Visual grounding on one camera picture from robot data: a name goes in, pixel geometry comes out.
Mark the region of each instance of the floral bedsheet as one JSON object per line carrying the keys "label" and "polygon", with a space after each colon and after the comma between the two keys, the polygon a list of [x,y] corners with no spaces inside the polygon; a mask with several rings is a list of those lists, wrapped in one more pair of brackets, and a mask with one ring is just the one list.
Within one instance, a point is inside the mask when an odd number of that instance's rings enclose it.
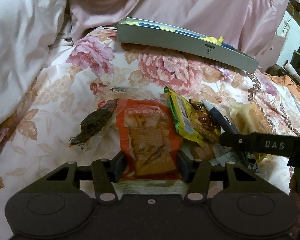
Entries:
{"label": "floral bedsheet", "polygon": [[[206,100],[229,116],[229,103],[254,100],[277,134],[300,136],[300,103],[286,87],[259,70],[248,74],[187,53],[116,41],[116,29],[99,27],[73,47],[50,50],[47,67],[33,81],[13,115],[0,126],[0,240],[12,232],[5,219],[7,200],[17,191],[67,161],[90,165],[119,152],[118,131],[110,122],[89,144],[69,147],[80,122],[103,99],[157,99],[168,85],[186,98]],[[263,162],[264,178],[289,192],[287,159]],[[152,193],[153,182],[119,183],[119,192]],[[217,183],[211,191],[217,192]],[[93,196],[92,183],[81,188]],[[162,192],[185,191],[179,181]]]}

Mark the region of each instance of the screw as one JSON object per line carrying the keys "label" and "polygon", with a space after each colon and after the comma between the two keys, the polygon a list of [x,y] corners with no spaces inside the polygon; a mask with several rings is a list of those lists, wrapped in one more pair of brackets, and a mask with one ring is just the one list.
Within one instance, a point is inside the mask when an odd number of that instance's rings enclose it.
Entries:
{"label": "screw", "polygon": [[112,201],[115,199],[115,195],[112,194],[112,193],[103,193],[100,195],[100,200],[103,200],[103,201]]}
{"label": "screw", "polygon": [[203,195],[197,192],[192,192],[188,194],[188,199],[192,201],[199,201],[203,199]]}
{"label": "screw", "polygon": [[148,199],[148,203],[149,204],[154,204],[154,203],[156,203],[156,201],[154,199]]}

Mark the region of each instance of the pink comforter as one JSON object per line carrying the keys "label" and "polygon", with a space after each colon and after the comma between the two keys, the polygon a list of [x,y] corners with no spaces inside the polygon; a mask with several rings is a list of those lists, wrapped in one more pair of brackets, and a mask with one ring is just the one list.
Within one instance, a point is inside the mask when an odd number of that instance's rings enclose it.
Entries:
{"label": "pink comforter", "polygon": [[153,20],[225,42],[251,55],[271,41],[289,0],[68,0],[72,39],[125,16]]}

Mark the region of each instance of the yellow sticky note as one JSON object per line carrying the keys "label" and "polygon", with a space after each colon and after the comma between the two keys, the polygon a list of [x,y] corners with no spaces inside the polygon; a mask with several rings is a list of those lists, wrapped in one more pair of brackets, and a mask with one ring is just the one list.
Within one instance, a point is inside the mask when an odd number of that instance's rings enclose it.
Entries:
{"label": "yellow sticky note", "polygon": [[131,21],[126,21],[125,23],[126,23],[126,24],[133,24],[133,25],[139,25],[139,23],[138,23],[138,22],[131,22]]}
{"label": "yellow sticky note", "polygon": [[225,40],[223,37],[220,37],[218,40],[215,37],[205,37],[205,38],[200,38],[205,41],[209,41],[218,45],[221,45],[223,41]]}
{"label": "yellow sticky note", "polygon": [[166,30],[166,31],[174,32],[174,29],[170,29],[170,28],[163,27],[163,26],[160,26],[160,29],[161,29],[161,30]]}

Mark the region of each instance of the orange snack bag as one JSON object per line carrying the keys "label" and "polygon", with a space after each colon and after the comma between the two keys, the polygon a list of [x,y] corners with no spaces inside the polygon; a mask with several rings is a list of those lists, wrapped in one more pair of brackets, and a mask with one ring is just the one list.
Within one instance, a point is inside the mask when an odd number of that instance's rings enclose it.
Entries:
{"label": "orange snack bag", "polygon": [[119,99],[117,127],[127,157],[126,179],[179,179],[176,155],[179,135],[171,110],[152,100]]}

